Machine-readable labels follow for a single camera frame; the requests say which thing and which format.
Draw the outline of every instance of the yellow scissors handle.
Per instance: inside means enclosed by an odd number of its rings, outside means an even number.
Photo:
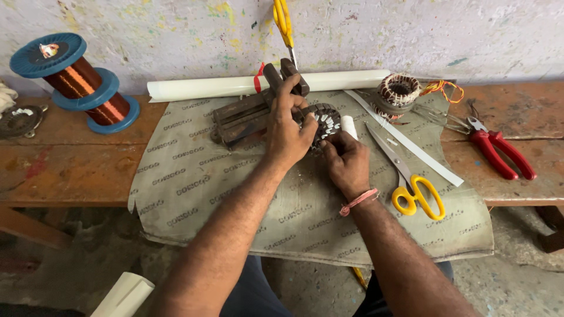
[[[286,0],[274,0],[272,8],[274,23],[278,26],[284,44],[288,47],[294,47],[294,39],[292,38],[292,23],[290,22],[290,12],[286,5]]]
[[[391,202],[394,205],[394,207],[404,215],[413,215],[413,214],[415,214],[415,211],[417,210],[417,206],[415,205],[415,201],[418,200],[419,203],[421,204],[421,207],[423,208],[423,211],[427,214],[427,216],[429,216],[429,218],[431,218],[435,221],[443,219],[444,218],[443,201],[440,199],[439,193],[437,193],[437,190],[435,189],[433,184],[431,184],[431,182],[429,182],[426,178],[421,177],[419,175],[415,175],[415,174],[411,175],[410,181],[411,181],[411,187],[413,187],[413,191],[415,192],[415,195],[411,196],[409,194],[409,192],[407,191],[407,189],[403,186],[396,188],[396,190],[391,195]],[[431,210],[431,207],[429,206],[429,204],[427,203],[427,201],[423,197],[423,194],[419,190],[419,187],[417,186],[417,182],[423,183],[425,185],[425,187],[427,187],[429,189],[429,191],[431,192],[431,195],[435,198],[435,201],[437,202],[437,205],[439,206],[439,215],[436,215],[436,214],[433,213],[433,211]],[[400,198],[400,197],[403,197],[403,198],[405,198],[405,200],[407,200],[407,203],[408,203],[407,208],[403,208],[399,205],[398,198]]]

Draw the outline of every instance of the red pliers handle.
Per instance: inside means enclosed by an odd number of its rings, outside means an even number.
[[[526,179],[533,180],[536,178],[536,173],[532,169],[531,164],[529,164],[527,159],[516,148],[503,138],[501,132],[476,130],[470,135],[470,141],[480,147],[480,150],[490,164],[493,165],[505,179],[515,180],[519,178],[519,175],[499,157],[493,146],[496,146],[515,162]]]

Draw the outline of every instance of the trousers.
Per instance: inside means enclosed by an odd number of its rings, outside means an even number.
[[[451,263],[436,263],[443,274],[452,282],[453,271]],[[247,256],[245,266],[235,287],[223,305],[220,317],[291,317],[290,313],[276,297],[265,274],[262,272],[261,258]],[[368,283],[366,297],[360,304],[353,317],[388,317],[393,316],[387,306],[384,294],[380,289],[378,278],[372,271],[372,278]]]

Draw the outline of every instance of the hand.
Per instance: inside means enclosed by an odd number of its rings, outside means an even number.
[[[320,143],[329,166],[329,176],[349,202],[370,190],[368,158],[370,150],[348,132],[340,131]]]
[[[304,97],[290,94],[300,78],[299,74],[295,74],[284,81],[276,92],[268,118],[264,159],[278,165],[284,172],[307,153],[318,128],[313,113],[306,115],[301,129],[292,119],[292,112],[298,111],[296,107],[307,108]]]

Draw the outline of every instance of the red pliers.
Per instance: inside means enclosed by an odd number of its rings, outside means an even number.
[[[480,148],[490,164],[493,165],[505,179],[515,180],[519,178],[519,175],[499,157],[493,146],[496,146],[501,152],[504,152],[517,165],[526,179],[533,180],[536,178],[536,173],[532,169],[531,164],[529,164],[527,159],[516,148],[503,138],[501,131],[489,131],[474,117],[467,117],[466,119],[474,128],[474,131],[470,133],[470,141]]]

